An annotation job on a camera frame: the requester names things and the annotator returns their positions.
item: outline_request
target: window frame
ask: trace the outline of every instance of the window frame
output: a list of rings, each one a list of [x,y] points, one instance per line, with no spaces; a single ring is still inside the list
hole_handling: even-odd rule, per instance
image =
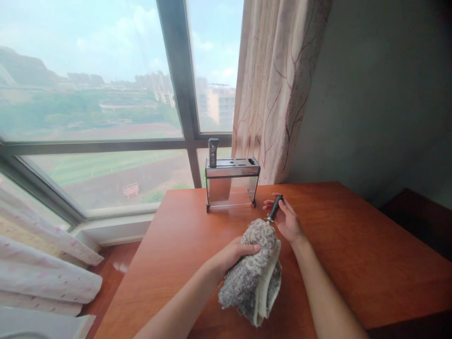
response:
[[[62,194],[62,189],[55,189],[27,165],[21,156],[185,149],[188,153],[194,187],[202,188],[197,149],[207,148],[207,139],[212,137],[220,139],[221,147],[232,145],[231,133],[200,133],[185,0],[156,0],[156,3],[183,138],[59,142],[7,142],[0,139],[0,170],[65,219],[71,225],[69,230],[86,221],[144,214],[156,210],[86,217]]]

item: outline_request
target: towel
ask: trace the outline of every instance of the towel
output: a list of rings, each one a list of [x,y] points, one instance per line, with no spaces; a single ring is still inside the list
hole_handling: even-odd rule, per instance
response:
[[[268,318],[281,286],[281,241],[274,228],[262,219],[254,220],[242,238],[243,244],[260,244],[260,251],[242,257],[226,274],[218,293],[223,309],[237,307],[254,326]]]

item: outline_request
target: sky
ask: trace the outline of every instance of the sky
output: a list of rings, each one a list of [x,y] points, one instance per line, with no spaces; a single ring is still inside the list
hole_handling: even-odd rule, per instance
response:
[[[235,88],[243,0],[186,0],[195,76]],[[155,0],[0,0],[0,45],[58,75],[168,74]]]

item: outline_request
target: wooden table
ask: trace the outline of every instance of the wooden table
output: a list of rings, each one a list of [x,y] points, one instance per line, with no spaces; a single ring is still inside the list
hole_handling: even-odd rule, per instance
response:
[[[195,271],[280,192],[297,212],[321,262],[366,329],[452,309],[452,264],[339,183],[259,186],[257,206],[206,213],[204,189],[168,191],[96,338],[132,338]],[[282,284],[256,329],[215,292],[191,338],[315,338],[295,256],[282,241]]]

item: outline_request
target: patterned curtain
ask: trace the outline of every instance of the patterned curtain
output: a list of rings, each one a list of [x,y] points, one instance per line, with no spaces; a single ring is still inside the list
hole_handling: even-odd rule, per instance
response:
[[[232,157],[255,156],[261,185],[288,175],[331,0],[245,0]]]
[[[0,306],[76,316],[97,295],[102,278],[58,258],[57,249],[85,265],[103,258],[29,198],[0,178]]]

